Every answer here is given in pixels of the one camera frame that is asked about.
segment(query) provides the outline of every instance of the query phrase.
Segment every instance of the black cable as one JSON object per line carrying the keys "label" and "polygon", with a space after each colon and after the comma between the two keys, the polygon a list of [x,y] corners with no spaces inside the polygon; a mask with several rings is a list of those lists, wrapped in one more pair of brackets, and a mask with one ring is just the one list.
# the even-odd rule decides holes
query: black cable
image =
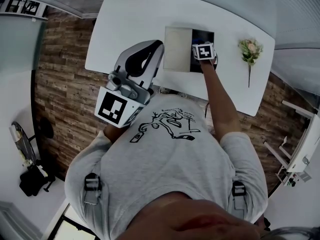
{"label": "black cable", "polygon": [[207,117],[207,110],[208,110],[208,106],[209,106],[209,102],[207,103],[207,105],[205,106],[205,111],[204,111],[204,118]]}

